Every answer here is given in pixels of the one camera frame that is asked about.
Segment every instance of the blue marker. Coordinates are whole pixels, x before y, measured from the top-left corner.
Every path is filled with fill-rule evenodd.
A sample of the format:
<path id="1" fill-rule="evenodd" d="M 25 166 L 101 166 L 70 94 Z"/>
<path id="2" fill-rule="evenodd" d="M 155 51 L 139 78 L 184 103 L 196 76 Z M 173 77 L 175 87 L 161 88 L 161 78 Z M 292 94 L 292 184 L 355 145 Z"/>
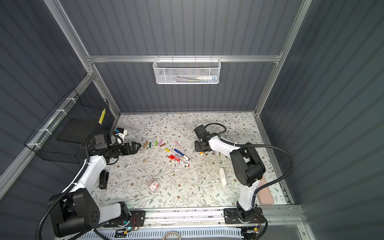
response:
<path id="1" fill-rule="evenodd" d="M 184 153 L 180 152 L 179 150 L 175 149 L 175 152 L 183 156 L 183 158 L 188 159 L 188 161 L 190 160 Z"/>

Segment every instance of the floral tablecloth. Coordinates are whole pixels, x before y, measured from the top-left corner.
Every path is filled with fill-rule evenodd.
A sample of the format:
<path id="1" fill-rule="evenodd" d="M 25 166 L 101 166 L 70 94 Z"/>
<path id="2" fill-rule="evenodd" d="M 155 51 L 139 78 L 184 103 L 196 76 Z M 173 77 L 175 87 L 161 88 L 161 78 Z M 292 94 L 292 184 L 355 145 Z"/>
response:
<path id="1" fill-rule="evenodd" d="M 137 114 L 121 115 L 117 127 L 128 130 L 126 139 L 152 147 L 140 149 L 131 156 L 121 156 L 115 165 L 108 166 L 107 189 L 100 190 L 98 183 L 92 197 L 101 206 L 125 201 L 130 208 L 207 207 L 233 206 L 240 194 L 231 160 L 223 154 L 203 156 L 194 152 L 197 140 L 193 129 L 201 124 L 218 122 L 228 129 L 223 137 L 239 143 L 262 143 L 252 113 L 199 113 L 199 114 Z M 219 126 L 209 126 L 210 132 L 222 131 Z M 165 146 L 155 146 L 163 139 Z M 171 161 L 165 148 L 178 148 L 177 141 L 191 158 L 190 167 Z M 257 148 L 266 167 L 267 182 L 276 179 L 275 172 L 264 148 Z M 227 186 L 222 187 L 219 168 L 225 169 Z M 154 178 L 160 189 L 152 193 L 147 184 Z M 274 204 L 286 204 L 279 184 L 269 187 Z"/>

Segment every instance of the table surface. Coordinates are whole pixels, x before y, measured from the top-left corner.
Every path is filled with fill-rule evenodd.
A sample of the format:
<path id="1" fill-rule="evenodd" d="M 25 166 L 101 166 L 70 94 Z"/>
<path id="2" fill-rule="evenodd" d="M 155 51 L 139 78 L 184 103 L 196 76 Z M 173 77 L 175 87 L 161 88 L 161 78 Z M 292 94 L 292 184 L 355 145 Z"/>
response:
<path id="1" fill-rule="evenodd" d="M 262 139 L 252 113 L 197 113 L 197 114 L 137 114 L 121 115 L 117 127 L 128 130 L 126 139 L 152 147 L 141 148 L 137 154 L 121 156 L 115 165 L 108 167 L 107 189 L 95 184 L 92 197 L 100 205 L 125 201 L 129 208 L 213 207 L 233 206 L 240 195 L 240 183 L 236 179 L 231 160 L 223 154 L 203 156 L 194 152 L 197 140 L 193 129 L 201 124 L 218 122 L 228 131 L 223 137 L 233 142 L 261 144 Z M 209 126 L 210 132 L 222 131 L 219 126 Z M 163 139 L 165 146 L 155 146 Z M 167 156 L 168 149 L 178 149 L 177 141 L 191 158 L 190 167 L 182 167 Z M 276 179 L 275 171 L 265 148 L 257 148 L 266 172 L 267 182 Z M 219 168 L 225 169 L 227 186 L 222 187 Z M 147 184 L 151 179 L 160 184 L 152 193 Z M 274 204 L 286 204 L 279 184 L 269 187 Z"/>

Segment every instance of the robotic arm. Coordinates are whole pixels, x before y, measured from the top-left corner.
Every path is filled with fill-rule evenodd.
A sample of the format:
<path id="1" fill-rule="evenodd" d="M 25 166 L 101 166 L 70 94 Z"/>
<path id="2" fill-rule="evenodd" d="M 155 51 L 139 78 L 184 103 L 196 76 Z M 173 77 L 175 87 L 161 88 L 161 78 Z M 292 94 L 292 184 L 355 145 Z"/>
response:
<path id="1" fill-rule="evenodd" d="M 57 237 L 96 228 L 107 221 L 124 226 L 131 219 L 130 212 L 124 202 L 98 207 L 91 197 L 92 188 L 101 171 L 105 169 L 111 158 L 137 153 L 141 144 L 132 142 L 124 143 L 127 130 L 118 128 L 115 130 L 116 142 L 111 143 L 109 133 L 95 135 L 96 144 L 90 153 L 89 161 L 84 164 L 76 177 L 69 184 L 75 186 L 68 192 L 50 212 L 54 233 Z M 59 196 L 54 195 L 49 200 L 51 205 Z"/>
<path id="2" fill-rule="evenodd" d="M 237 147 L 224 143 L 217 133 L 209 133 L 203 125 L 194 129 L 199 140 L 195 141 L 196 152 L 219 151 L 232 161 L 237 180 L 242 184 L 237 202 L 239 219 L 247 222 L 255 214 L 255 191 L 258 188 L 265 166 L 254 147 Z"/>

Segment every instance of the white mesh basket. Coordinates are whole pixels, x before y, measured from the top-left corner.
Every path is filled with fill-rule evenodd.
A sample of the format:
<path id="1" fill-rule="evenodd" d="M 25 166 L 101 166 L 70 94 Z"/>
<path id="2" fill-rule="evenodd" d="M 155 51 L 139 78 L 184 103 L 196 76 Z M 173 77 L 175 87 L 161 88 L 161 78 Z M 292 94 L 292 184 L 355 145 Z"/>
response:
<path id="1" fill-rule="evenodd" d="M 157 84 L 217 84 L 220 68 L 220 59 L 206 62 L 153 61 Z"/>

